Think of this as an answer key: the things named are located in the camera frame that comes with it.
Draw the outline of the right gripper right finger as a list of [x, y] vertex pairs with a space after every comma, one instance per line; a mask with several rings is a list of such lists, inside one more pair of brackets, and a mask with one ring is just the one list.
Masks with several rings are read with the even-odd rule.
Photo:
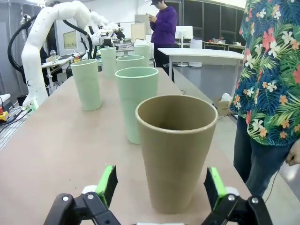
[[211, 213], [203, 221], [204, 225], [273, 224], [264, 200], [259, 196], [243, 199], [235, 188], [225, 187], [217, 168], [208, 167], [204, 187], [211, 206]]

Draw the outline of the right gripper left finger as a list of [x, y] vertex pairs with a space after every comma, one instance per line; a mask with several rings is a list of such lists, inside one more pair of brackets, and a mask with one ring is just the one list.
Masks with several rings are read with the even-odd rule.
[[86, 186], [78, 197], [66, 193], [57, 195], [44, 224], [79, 225], [91, 220], [95, 225], [119, 225], [109, 210], [117, 184], [116, 166], [107, 165], [99, 183]]

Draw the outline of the person's left hand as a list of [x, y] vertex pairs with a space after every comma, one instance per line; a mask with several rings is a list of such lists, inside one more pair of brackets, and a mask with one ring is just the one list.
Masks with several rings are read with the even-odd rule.
[[300, 164], [300, 139], [298, 139], [291, 147], [285, 162], [289, 166]]

